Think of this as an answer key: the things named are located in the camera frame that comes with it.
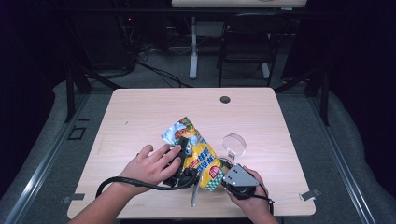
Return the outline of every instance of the table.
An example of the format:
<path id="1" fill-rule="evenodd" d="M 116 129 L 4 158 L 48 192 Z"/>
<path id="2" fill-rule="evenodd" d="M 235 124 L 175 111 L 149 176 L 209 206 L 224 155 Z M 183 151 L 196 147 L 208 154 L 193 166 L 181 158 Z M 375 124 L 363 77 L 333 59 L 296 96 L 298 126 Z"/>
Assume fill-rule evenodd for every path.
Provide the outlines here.
<path id="1" fill-rule="evenodd" d="M 222 103 L 222 96 L 228 96 L 230 103 Z M 93 201 L 99 185 L 118 175 L 143 146 L 161 147 L 161 134 L 184 117 L 218 157 L 226 155 L 222 147 L 225 135 L 237 133 L 245 139 L 246 153 L 235 161 L 261 174 L 276 202 L 276 216 L 315 213 L 313 201 L 300 199 L 309 188 L 274 91 L 196 88 L 114 91 L 76 189 L 84 199 L 71 202 L 68 216 L 74 217 Z M 190 207 L 191 194 L 192 188 L 152 189 L 133 198 L 119 218 L 244 217 L 223 189 L 199 189 L 195 207 Z"/>
<path id="2" fill-rule="evenodd" d="M 305 7 L 305 4 L 306 0 L 172 0 L 173 7 L 283 7 L 289 10 L 293 7 Z M 196 27 L 195 17 L 192 17 L 190 79 L 197 78 L 198 50 L 196 46 Z M 264 77 L 269 76 L 267 64 L 262 66 L 262 73 Z"/>

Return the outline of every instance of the checkered pattern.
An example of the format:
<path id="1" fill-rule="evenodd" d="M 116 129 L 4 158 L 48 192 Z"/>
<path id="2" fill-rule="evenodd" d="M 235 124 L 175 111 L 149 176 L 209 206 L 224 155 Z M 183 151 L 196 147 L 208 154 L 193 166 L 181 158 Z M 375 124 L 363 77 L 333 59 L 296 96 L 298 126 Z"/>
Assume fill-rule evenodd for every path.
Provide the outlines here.
<path id="1" fill-rule="evenodd" d="M 218 186 L 219 182 L 223 177 L 224 177 L 224 173 L 222 172 L 221 169 L 219 169 L 219 173 L 216 176 L 216 178 L 210 180 L 209 183 L 207 183 L 207 185 L 205 186 L 205 189 L 209 191 L 213 191 Z"/>

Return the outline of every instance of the snack bag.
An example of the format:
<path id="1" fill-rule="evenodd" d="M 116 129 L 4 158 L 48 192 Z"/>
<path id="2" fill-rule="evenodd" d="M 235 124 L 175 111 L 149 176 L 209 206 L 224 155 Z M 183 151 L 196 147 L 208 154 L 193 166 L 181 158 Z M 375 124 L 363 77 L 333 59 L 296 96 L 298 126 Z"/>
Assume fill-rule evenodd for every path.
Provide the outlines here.
<path id="1" fill-rule="evenodd" d="M 195 168 L 199 172 L 204 170 L 200 188 L 213 191 L 225 175 L 221 170 L 222 163 L 217 158 L 215 151 L 187 117 L 179 120 L 166 130 L 162 139 L 171 146 L 176 146 L 180 136 L 189 139 L 183 168 Z"/>

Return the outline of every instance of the chair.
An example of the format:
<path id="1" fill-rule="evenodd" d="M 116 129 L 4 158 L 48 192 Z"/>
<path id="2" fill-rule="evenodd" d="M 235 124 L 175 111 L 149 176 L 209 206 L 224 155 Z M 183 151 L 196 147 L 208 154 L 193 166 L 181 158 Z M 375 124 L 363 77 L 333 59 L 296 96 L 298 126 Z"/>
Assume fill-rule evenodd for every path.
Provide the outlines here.
<path id="1" fill-rule="evenodd" d="M 279 41 L 289 21 L 277 13 L 240 13 L 231 16 L 223 26 L 218 58 L 219 87 L 223 79 L 223 63 L 271 64 L 267 86 L 274 71 Z"/>

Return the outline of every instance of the metal rail on floor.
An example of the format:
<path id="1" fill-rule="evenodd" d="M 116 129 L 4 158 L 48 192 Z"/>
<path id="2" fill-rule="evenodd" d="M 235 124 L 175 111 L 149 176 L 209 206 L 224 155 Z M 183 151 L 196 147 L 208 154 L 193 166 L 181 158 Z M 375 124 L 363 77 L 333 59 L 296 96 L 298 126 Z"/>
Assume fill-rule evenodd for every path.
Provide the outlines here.
<path id="1" fill-rule="evenodd" d="M 38 165 L 35 173 L 32 175 L 32 178 L 29 180 L 26 185 L 21 197 L 15 203 L 11 212 L 9 213 L 6 224 L 14 224 L 21 223 L 23 221 L 24 216 L 29 210 L 31 204 L 33 203 L 35 196 L 40 191 L 41 186 L 44 184 L 46 177 L 50 173 L 51 167 L 55 163 L 58 155 L 61 152 L 61 144 L 64 139 L 67 137 L 67 134 L 74 127 L 74 123 L 77 120 L 79 112 L 82 110 L 84 105 L 87 103 L 89 95 L 82 94 L 78 99 L 76 104 L 76 114 L 68 123 L 65 123 L 59 132 L 52 149 L 44 156 L 43 160 Z"/>
<path id="2" fill-rule="evenodd" d="M 359 188 L 358 183 L 356 183 L 353 174 L 350 172 L 341 148 L 338 146 L 337 141 L 332 134 L 331 126 L 327 126 L 320 118 L 320 114 L 318 112 L 318 102 L 313 97 L 309 97 L 308 102 L 311 105 L 312 110 L 314 110 L 314 114 L 317 117 L 321 129 L 329 140 L 329 144 L 332 149 L 332 158 L 334 159 L 338 172 L 340 173 L 340 176 L 343 179 L 344 184 L 346 185 L 346 190 L 349 193 L 353 204 L 355 205 L 356 211 L 361 218 L 361 223 L 375 224 L 375 219 L 370 211 L 370 208 L 368 207 L 367 202 L 364 200 L 361 189 Z"/>

